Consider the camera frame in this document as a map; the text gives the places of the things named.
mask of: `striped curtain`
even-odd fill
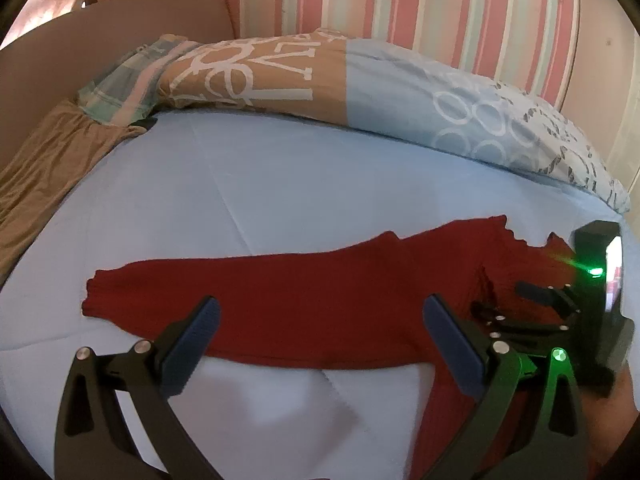
[[[503,80],[561,107],[579,0],[227,0],[239,37],[335,28]]]

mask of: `silver bolt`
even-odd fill
[[[509,352],[510,348],[509,345],[504,341],[496,341],[494,343],[494,350],[498,352],[498,354],[506,354],[507,352]]]
[[[151,350],[151,343],[146,339],[140,340],[133,347],[136,354],[145,354]]]
[[[83,346],[82,348],[79,348],[78,351],[76,352],[76,358],[81,361],[84,361],[85,359],[87,359],[89,355],[91,355],[91,349],[87,346]]]

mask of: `brown headboard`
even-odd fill
[[[110,0],[35,28],[0,50],[0,170],[62,98],[161,34],[234,37],[225,0]]]

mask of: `white bed sheet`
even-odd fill
[[[542,245],[594,220],[620,221],[596,197],[380,136],[292,118],[166,112],[75,188],[0,293],[0,403],[53,472],[58,403],[74,351],[127,350],[136,338],[80,314],[86,280],[149,258],[332,250],[393,230],[506,214]],[[625,273],[640,270],[623,222]],[[640,321],[639,280],[623,309]],[[640,347],[630,355],[640,389]],[[283,370],[204,358],[171,399],[228,480],[394,480],[406,476],[433,381],[430,365],[359,372]],[[161,466],[120,395],[143,457]]]

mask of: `red garment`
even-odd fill
[[[417,480],[473,407],[424,328],[425,298],[438,292],[466,318],[479,300],[521,319],[559,322],[550,308],[517,297],[514,284],[571,283],[573,267],[558,259],[570,258],[571,249],[555,234],[544,248],[529,247],[505,225],[505,216],[455,221],[404,240],[386,232],[328,253],[136,262],[98,270],[82,311],[154,339],[209,294],[222,306],[211,356],[297,368],[433,363],[412,463]],[[511,410],[487,464],[506,450],[521,410]]]

